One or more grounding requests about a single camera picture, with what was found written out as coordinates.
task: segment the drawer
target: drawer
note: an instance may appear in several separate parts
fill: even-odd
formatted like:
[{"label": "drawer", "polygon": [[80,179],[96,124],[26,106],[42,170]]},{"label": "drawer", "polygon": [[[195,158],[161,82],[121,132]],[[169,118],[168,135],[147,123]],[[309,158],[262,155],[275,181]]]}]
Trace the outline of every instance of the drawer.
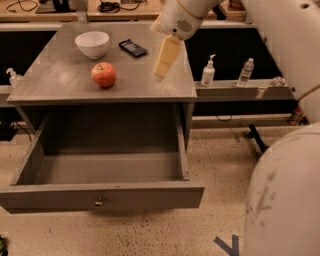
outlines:
[{"label": "drawer", "polygon": [[199,207],[179,106],[50,107],[0,204],[9,212]]}]

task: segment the spray bottle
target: spray bottle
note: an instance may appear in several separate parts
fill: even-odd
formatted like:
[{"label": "spray bottle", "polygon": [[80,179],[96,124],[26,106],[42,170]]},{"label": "spray bottle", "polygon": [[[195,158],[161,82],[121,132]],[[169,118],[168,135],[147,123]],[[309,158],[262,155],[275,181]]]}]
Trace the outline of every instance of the spray bottle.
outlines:
[{"label": "spray bottle", "polygon": [[22,79],[22,76],[19,75],[19,74],[17,74],[17,73],[13,70],[13,68],[8,68],[7,71],[6,71],[6,73],[7,73],[7,74],[10,73],[9,82],[10,82],[10,84],[12,85],[12,87],[15,88],[16,85],[17,85],[17,82]]},{"label": "spray bottle", "polygon": [[204,67],[202,78],[201,78],[201,84],[203,86],[210,86],[213,83],[213,77],[215,73],[215,69],[213,67],[213,57],[216,56],[215,54],[210,55],[210,60],[208,61],[208,65]]}]

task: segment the drawer handle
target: drawer handle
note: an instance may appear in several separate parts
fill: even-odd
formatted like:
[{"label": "drawer handle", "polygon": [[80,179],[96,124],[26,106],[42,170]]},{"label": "drawer handle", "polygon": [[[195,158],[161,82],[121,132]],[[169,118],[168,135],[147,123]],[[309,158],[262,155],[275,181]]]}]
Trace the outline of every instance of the drawer handle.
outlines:
[{"label": "drawer handle", "polygon": [[102,197],[99,197],[99,201],[94,203],[94,206],[99,208],[102,207],[104,205],[103,201],[102,201]]}]

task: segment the cable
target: cable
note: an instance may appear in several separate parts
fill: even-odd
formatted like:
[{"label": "cable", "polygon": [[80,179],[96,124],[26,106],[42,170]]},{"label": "cable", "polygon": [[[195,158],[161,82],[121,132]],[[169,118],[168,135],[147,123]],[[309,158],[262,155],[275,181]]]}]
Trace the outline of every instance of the cable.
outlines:
[{"label": "cable", "polygon": [[[22,7],[22,4],[21,4],[23,2],[31,2],[31,3],[34,3],[35,5],[34,5],[34,7],[30,8],[30,9],[24,9]],[[16,10],[9,10],[10,7],[12,7],[12,6],[16,5],[16,4],[19,4],[20,8],[25,12],[31,12],[32,10],[36,9],[38,7],[38,5],[39,5],[37,2],[32,1],[32,0],[18,0],[17,2],[8,5],[6,10],[9,11],[9,12],[16,12]]]},{"label": "cable", "polygon": [[30,135],[30,133],[27,131],[27,129],[23,128],[23,127],[22,127],[18,122],[16,122],[16,121],[14,121],[14,123],[15,123],[16,125],[18,125],[19,128],[22,129],[26,134],[28,134],[29,140],[31,141],[31,135]]},{"label": "cable", "polygon": [[142,0],[133,8],[124,8],[121,7],[121,5],[117,2],[103,2],[100,0],[101,4],[98,6],[97,10],[99,12],[111,12],[111,13],[117,13],[120,10],[126,10],[126,11],[134,11],[136,10],[140,4],[142,3]]}]

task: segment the bowl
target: bowl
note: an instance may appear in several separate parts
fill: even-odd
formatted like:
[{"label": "bowl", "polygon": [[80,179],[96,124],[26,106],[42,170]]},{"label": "bowl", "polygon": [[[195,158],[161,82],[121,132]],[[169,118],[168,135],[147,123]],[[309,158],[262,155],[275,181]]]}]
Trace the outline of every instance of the bowl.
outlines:
[{"label": "bowl", "polygon": [[76,37],[78,49],[90,59],[103,57],[109,48],[110,37],[101,31],[90,31]]}]

